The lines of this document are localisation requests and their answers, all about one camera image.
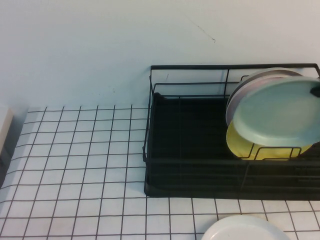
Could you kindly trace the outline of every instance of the white tile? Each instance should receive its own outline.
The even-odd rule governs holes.
[[[144,182],[128,182],[125,186],[126,198],[145,197]]]
[[[57,199],[59,185],[41,185],[39,187],[37,200],[54,200]]]
[[[10,185],[17,185],[19,183],[19,180],[22,174],[23,174],[22,171],[7,173],[5,176],[4,182],[2,184],[2,188],[8,187]],[[25,177],[22,179],[22,181],[20,181],[20,184],[25,184],[24,182],[27,182]]]
[[[75,221],[74,235],[96,234],[98,217],[78,217]]]
[[[266,213],[288,212],[285,201],[263,200]]]
[[[54,122],[43,121],[40,124],[39,132],[53,132],[54,133],[57,131],[58,124],[59,124],[58,121],[54,121]]]
[[[281,229],[282,231],[293,231],[294,226],[288,212],[267,213],[268,221]]]
[[[46,111],[42,121],[59,121],[61,113],[61,111]]]
[[[23,124],[20,134],[36,133],[39,129],[39,126],[40,122],[25,123]]]
[[[108,168],[125,168],[127,166],[127,155],[109,155]]]
[[[63,111],[61,121],[76,121],[79,111]]]
[[[69,154],[70,144],[53,144],[50,156],[67,156]]]
[[[35,200],[37,189],[38,189],[38,186],[19,185],[17,187],[14,200]]]
[[[111,120],[113,118],[113,110],[98,110],[96,114],[97,120]]]
[[[100,211],[100,199],[80,200],[78,216],[98,216]]]
[[[43,173],[41,184],[60,184],[63,174],[63,170],[46,170]]]
[[[35,201],[31,217],[52,217],[56,201]]]
[[[45,157],[49,155],[49,151],[51,148],[51,144],[46,144],[46,145],[33,145],[31,152],[30,152],[30,157]]]
[[[129,141],[129,131],[114,130],[111,134],[111,142],[126,142]]]
[[[84,169],[86,168],[87,156],[69,156],[66,169]]]
[[[81,192],[81,199],[98,199],[102,195],[103,184],[84,184]]]
[[[144,182],[146,175],[145,167],[130,167],[127,169],[126,181],[127,182]]]
[[[172,234],[171,240],[195,240],[194,234]]]
[[[119,234],[121,232],[121,216],[102,216],[99,222],[99,235]]]
[[[19,184],[37,185],[40,183],[42,174],[43,174],[43,171],[24,171]]]
[[[216,208],[219,214],[240,213],[238,200],[235,199],[216,199]]]
[[[124,200],[122,198],[103,199],[101,215],[122,215]]]
[[[312,211],[309,201],[286,201],[291,212]]]
[[[131,141],[129,143],[129,154],[142,154],[143,141]]]
[[[63,236],[71,235],[74,227],[74,217],[54,218],[52,220],[51,229],[49,235],[51,236]]]
[[[64,184],[79,184],[83,182],[85,170],[65,170],[62,183]]]
[[[109,143],[108,142],[93,142],[90,147],[90,155],[102,155],[108,154]]]
[[[31,218],[26,229],[25,235],[45,236],[48,234],[50,223],[51,218]]]
[[[9,218],[28,218],[30,216],[33,201],[13,201],[8,217]]]
[[[11,218],[5,221],[2,236],[23,236],[27,227],[28,219]]]
[[[94,131],[92,136],[93,143],[109,142],[111,131]]]
[[[195,232],[196,233],[205,233],[212,224],[217,221],[217,215],[195,215]]]
[[[80,197],[81,184],[61,185],[59,200],[78,199]]]
[[[41,122],[44,112],[28,112],[24,123]]]
[[[105,183],[103,190],[104,198],[123,198],[125,194],[125,183]]]
[[[119,119],[130,119],[131,118],[131,110],[130,109],[124,109],[124,110],[119,110],[116,109],[114,111],[114,119],[119,120]]]
[[[124,182],[126,180],[126,168],[107,168],[105,182]]]
[[[132,119],[146,119],[148,117],[148,109],[132,109]]]
[[[169,214],[168,198],[148,197],[147,214]]]
[[[14,198],[16,188],[17,186],[8,186],[6,188],[0,189],[0,202],[12,200]]]
[[[171,233],[194,233],[194,219],[192,215],[171,215]]]
[[[95,120],[96,110],[80,111],[79,121],[81,120]]]
[[[130,120],[114,120],[112,130],[130,130]]]
[[[55,134],[54,144],[70,144],[74,136],[73,132],[57,132]]]
[[[142,154],[128,155],[128,167],[145,167],[146,163],[143,160]]]
[[[11,162],[10,162],[10,166],[9,166],[9,169],[8,169],[8,173],[11,173],[11,172],[13,172],[13,171],[18,171],[18,170],[22,170],[22,169],[24,169],[24,166],[25,166],[25,164],[26,164],[26,161],[27,161],[27,158],[26,157],[23,157],[23,158],[19,158],[19,159],[16,159],[16,160],[12,160]],[[46,164],[46,161],[44,161],[44,164],[41,166],[41,164],[39,164],[40,166],[38,166],[38,168],[36,168],[36,169],[43,169],[43,167],[45,166],[45,164]]]
[[[130,141],[144,141],[146,130],[132,130],[130,131]]]
[[[86,165],[87,169],[105,168],[107,164],[107,156],[105,155],[90,155]]]
[[[0,218],[7,217],[10,205],[11,205],[11,202],[9,202],[9,201],[5,201],[5,202],[0,203]]]
[[[25,145],[25,146],[17,146],[14,149],[14,153],[12,156],[12,159],[22,158],[22,157],[28,157],[29,153],[31,151],[32,146],[31,145]]]
[[[75,121],[61,121],[57,132],[74,132],[76,123]]]
[[[112,121],[105,120],[105,121],[95,121],[94,130],[95,131],[106,131],[111,130]]]
[[[145,130],[147,127],[147,120],[131,120],[131,130]]]
[[[210,198],[193,198],[194,214],[215,214],[216,204],[214,199]]]
[[[88,155],[90,143],[72,143],[69,155]]]
[[[92,131],[76,131],[73,137],[73,143],[90,143]]]
[[[103,183],[105,169],[87,169],[85,171],[84,183]]]
[[[50,156],[45,169],[65,169],[66,162],[66,156]]]
[[[261,200],[239,200],[242,213],[264,213]]]
[[[124,216],[122,224],[123,234],[144,234],[146,231],[145,216]]]
[[[29,133],[29,134],[21,135],[19,137],[19,140],[16,143],[16,145],[21,146],[21,145],[26,145],[26,144],[33,144],[35,137],[36,137],[36,133]]]
[[[296,231],[320,230],[313,212],[292,212],[291,216]]]
[[[54,212],[55,217],[74,217],[77,212],[78,200],[58,200]]]
[[[127,154],[127,142],[110,142],[109,154]]]
[[[76,132],[93,131],[95,121],[78,121],[76,125]]]
[[[299,240],[319,240],[320,231],[302,231],[297,232]]]
[[[310,201],[314,211],[320,211],[320,201]]]
[[[170,213],[171,214],[192,214],[191,198],[170,198]]]
[[[147,235],[146,240],[170,240],[170,235]]]
[[[124,215],[146,214],[145,198],[126,198],[124,200]]]
[[[166,234],[170,232],[169,216],[147,216],[146,232],[148,234]]]
[[[25,168],[26,170],[43,170],[47,162],[47,157],[29,157],[27,159]]]

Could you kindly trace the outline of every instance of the plate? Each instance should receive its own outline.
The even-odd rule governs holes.
[[[268,147],[303,147],[320,141],[320,98],[310,93],[317,78],[293,76],[248,93],[233,115],[244,139]]]
[[[258,144],[255,144],[252,148],[253,143],[237,133],[233,122],[230,123],[226,132],[226,143],[234,155],[244,160],[284,160],[290,158],[291,151],[292,158],[297,157],[300,152],[300,148],[263,148],[263,146]],[[301,147],[300,154],[308,150],[311,146],[312,145]]]
[[[290,240],[266,220],[246,215],[223,218],[213,224],[202,240]]]
[[[256,71],[252,74],[250,74],[249,76],[247,76],[246,78],[244,78],[244,80],[242,80],[241,82],[239,82],[239,84],[237,85],[237,87],[235,88],[235,90],[232,92],[232,94],[230,95],[228,101],[227,101],[227,105],[229,104],[230,100],[233,98],[234,94],[240,89],[242,88],[244,85],[246,85],[247,83],[256,80],[256,79],[267,79],[267,78],[285,78],[285,77],[290,77],[290,76],[301,76],[300,73],[293,71],[291,69],[288,68],[283,68],[283,67],[272,67],[272,68],[267,68],[267,69],[263,69],[260,71]]]
[[[258,78],[254,79],[247,84],[243,85],[242,88],[240,88],[232,97],[230,100],[226,111],[225,111],[225,121],[226,124],[229,126],[230,122],[232,121],[234,114],[236,112],[236,109],[241,101],[248,93],[261,88],[264,85],[267,85],[273,81],[279,81],[282,79],[281,77],[267,77],[267,78]]]

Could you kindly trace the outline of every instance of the dish rack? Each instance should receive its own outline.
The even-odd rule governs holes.
[[[238,158],[226,143],[226,105],[236,85],[248,73],[277,67],[310,70],[313,77],[320,77],[320,69],[314,63],[151,66],[143,146],[145,194],[151,197],[320,200],[319,143],[298,157],[263,160]],[[159,72],[160,80],[153,80]],[[169,74],[177,72],[183,76],[170,82]],[[203,77],[198,74],[200,72],[205,73]]]

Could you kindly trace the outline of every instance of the black grid line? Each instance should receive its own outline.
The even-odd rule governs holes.
[[[46,109],[47,109],[47,108],[45,108],[45,110],[44,110],[44,113],[43,113],[43,115],[42,115],[42,119],[44,119],[44,115],[45,115]],[[35,134],[33,143],[36,141],[37,134],[38,134],[38,132],[36,132],[36,134]],[[26,161],[25,161],[25,163],[24,163],[23,169],[25,169],[25,167],[26,167],[26,165],[27,165],[28,158],[29,158],[29,155],[30,155],[31,151],[32,151],[32,146],[31,146],[31,148],[30,148],[28,157],[27,157],[27,159],[26,159]],[[23,174],[21,174],[21,176],[20,176],[20,178],[19,178],[18,184],[20,183],[20,181],[21,181],[21,179],[22,179],[22,175],[23,175]],[[13,194],[13,196],[12,196],[12,199],[15,199],[17,190],[18,190],[18,186],[15,188],[15,191],[14,191],[14,194]],[[9,215],[10,209],[11,209],[11,207],[12,207],[12,203],[13,203],[13,202],[10,203],[8,212],[6,213],[6,217],[8,217],[8,215]],[[2,236],[2,232],[4,231],[4,228],[5,228],[5,225],[6,225],[6,221],[7,221],[7,218],[4,219],[4,222],[3,222],[3,225],[2,225],[2,228],[1,228],[1,231],[0,231],[0,236]]]
[[[80,111],[81,111],[81,107],[80,107],[77,119],[79,119]],[[73,139],[75,137],[77,124],[78,124],[78,122],[75,123],[75,127],[74,127],[74,132],[73,132],[73,135],[72,135],[71,143],[73,142]],[[57,196],[56,196],[56,200],[55,200],[55,204],[54,204],[54,208],[53,208],[53,213],[52,213],[52,217],[51,217],[50,225],[49,225],[49,229],[48,229],[48,234],[47,234],[48,236],[46,237],[46,240],[48,240],[48,238],[49,238],[50,230],[51,230],[51,227],[52,227],[52,222],[54,220],[54,215],[55,215],[55,212],[56,212],[56,209],[57,209],[57,203],[58,203],[58,199],[59,199],[59,194],[60,194],[62,182],[64,180],[64,176],[65,176],[65,172],[66,172],[66,168],[67,168],[67,164],[68,164],[68,159],[69,159],[69,154],[70,154],[70,151],[71,151],[71,147],[72,147],[72,144],[70,144],[69,151],[68,151],[68,156],[67,156],[67,159],[65,161],[65,166],[64,166],[63,173],[62,173],[62,178],[61,178],[59,190],[58,190],[58,193],[57,193]]]
[[[95,125],[96,125],[96,119],[97,119],[97,114],[98,114],[98,107],[96,107],[96,111],[95,111],[95,118],[94,118],[94,122],[93,122],[93,129],[95,129]],[[91,141],[92,141],[92,138],[94,136],[94,131],[92,131],[92,134],[91,134]],[[81,184],[81,188],[80,188],[80,197],[81,197],[81,193],[82,193],[82,189],[83,189],[83,186],[84,186],[84,182],[85,182],[85,177],[86,177],[86,171],[87,171],[87,165],[88,165],[88,159],[89,159],[89,153],[90,153],[90,148],[91,148],[91,143],[89,144],[89,149],[88,149],[88,155],[86,157],[86,161],[85,161],[85,169],[84,169],[84,173],[83,173],[83,178],[82,178],[82,184]],[[76,222],[77,222],[77,217],[78,217],[78,210],[79,210],[79,204],[80,204],[80,198],[78,200],[78,203],[77,203],[77,207],[76,207],[76,212],[75,212],[75,217],[74,217],[74,222],[73,222],[73,228],[72,228],[72,236],[71,236],[71,240],[73,239],[74,237],[74,233],[75,233],[75,227],[76,227]]]
[[[112,128],[114,126],[115,109],[116,109],[116,105],[114,105],[114,107],[113,107],[112,123],[111,123],[111,130],[110,130],[110,141],[111,141],[111,136],[112,136]],[[109,152],[110,152],[110,144],[108,145],[108,154],[106,156],[106,162],[105,162],[105,171],[104,171],[104,177],[103,177],[103,186],[102,186],[101,201],[100,201],[100,207],[99,207],[99,216],[98,216],[98,222],[97,222],[97,226],[96,226],[96,236],[95,236],[96,240],[98,238],[98,232],[99,232],[101,208],[102,208],[102,204],[103,204],[103,197],[104,197],[104,191],[105,191],[105,182],[106,182],[105,179],[106,179],[106,176],[107,176],[107,169],[108,169]]]
[[[62,111],[61,111],[61,114],[60,114],[60,119],[61,119],[61,116],[63,114],[63,111],[64,111],[64,108],[62,108]],[[57,134],[57,130],[58,130],[58,127],[59,127],[59,123],[57,124],[56,126],[56,129],[55,129],[55,133],[54,133],[54,136],[53,136],[53,139],[52,139],[52,143],[51,143],[51,146],[50,146],[50,149],[49,149],[49,155],[50,155],[50,152],[51,152],[51,149],[52,149],[52,146],[54,145],[54,141],[55,141],[55,137],[56,137],[56,134]],[[49,156],[46,158],[46,161],[45,161],[45,165],[44,165],[44,168],[46,168],[47,166],[47,163],[48,163],[48,160],[49,160]],[[27,233],[27,229],[28,229],[28,226],[29,226],[29,222],[30,222],[30,218],[31,218],[31,214],[32,214],[32,211],[34,209],[34,206],[35,206],[35,203],[36,203],[36,199],[37,199],[37,196],[38,196],[38,192],[39,192],[39,188],[40,188],[40,185],[41,185],[41,182],[42,182],[42,179],[44,177],[44,174],[45,174],[45,171],[42,172],[42,175],[41,175],[41,178],[40,178],[40,182],[37,186],[37,189],[36,189],[36,193],[35,193],[35,196],[34,196],[34,200],[33,200],[33,203],[32,203],[32,207],[31,207],[31,211],[30,211],[30,214],[29,214],[29,218],[28,218],[28,221],[26,222],[26,227],[25,227],[25,230],[24,230],[24,234],[23,234],[23,239],[25,239],[25,236],[26,236],[26,233]]]
[[[288,203],[287,203],[287,201],[284,201],[284,202],[285,202],[285,205],[286,205],[286,207],[287,207],[287,209],[288,209],[288,212],[289,212],[289,214],[290,214],[290,218],[291,218],[291,222],[292,222],[293,230],[294,230],[294,232],[295,232],[296,239],[299,240],[299,237],[298,237],[298,234],[297,234],[297,231],[296,231],[296,227],[295,227],[295,223],[294,223],[294,220],[293,220],[293,218],[292,218],[292,214],[291,214],[291,211],[290,211],[290,209],[289,209]]]
[[[131,111],[130,111],[130,119],[132,117],[132,105],[131,105]],[[128,161],[129,161],[129,140],[130,140],[130,129],[131,129],[131,120],[129,124],[129,137],[128,137],[128,148],[127,148],[127,156],[126,156],[126,167],[128,167]],[[124,183],[124,197],[126,197],[126,188],[127,188],[127,175],[128,175],[128,168],[125,170],[125,183]],[[124,227],[124,213],[125,213],[125,201],[126,199],[123,199],[123,205],[122,205],[122,217],[121,217],[121,229],[120,229],[120,240],[122,240],[123,235],[123,227]]]

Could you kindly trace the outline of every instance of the light blue plate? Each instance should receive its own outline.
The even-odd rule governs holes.
[[[233,123],[248,141],[269,147],[303,147],[320,142],[320,98],[310,90],[317,78],[280,78],[248,93]]]

